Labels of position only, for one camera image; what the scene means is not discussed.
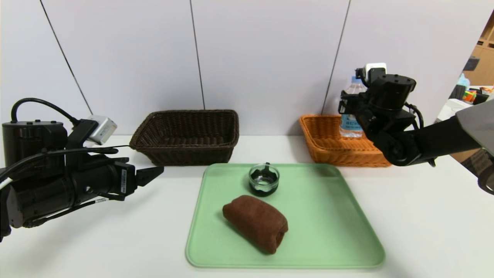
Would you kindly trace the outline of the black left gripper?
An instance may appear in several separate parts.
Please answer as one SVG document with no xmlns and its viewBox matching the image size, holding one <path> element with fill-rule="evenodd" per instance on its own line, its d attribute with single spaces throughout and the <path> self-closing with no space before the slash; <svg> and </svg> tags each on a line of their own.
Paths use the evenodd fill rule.
<svg viewBox="0 0 494 278">
<path fill-rule="evenodd" d="M 125 201 L 137 186 L 144 187 L 164 172 L 163 166 L 135 171 L 133 165 L 111 162 L 106 165 L 72 173 L 76 201 L 87 201 L 95 197 Z"/>
</svg>

